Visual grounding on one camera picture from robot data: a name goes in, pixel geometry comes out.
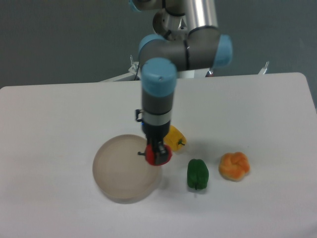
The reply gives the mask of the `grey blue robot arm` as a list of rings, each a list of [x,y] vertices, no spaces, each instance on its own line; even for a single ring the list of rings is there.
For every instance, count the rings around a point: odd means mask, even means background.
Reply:
[[[177,74],[230,64],[232,42],[218,29],[212,0],[132,0],[130,6],[164,11],[178,20],[175,27],[162,20],[164,32],[156,31],[139,44],[142,107],[135,111],[136,120],[147,139],[143,156],[150,165],[161,166],[172,156],[163,139],[170,128]]]

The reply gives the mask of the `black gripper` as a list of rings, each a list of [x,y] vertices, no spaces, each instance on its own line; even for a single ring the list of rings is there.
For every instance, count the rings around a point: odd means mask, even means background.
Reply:
[[[171,111],[155,115],[143,109],[136,109],[135,120],[141,123],[142,131],[146,136],[147,157],[155,159],[155,165],[166,164],[168,162],[169,151],[163,143],[163,138],[169,132]]]

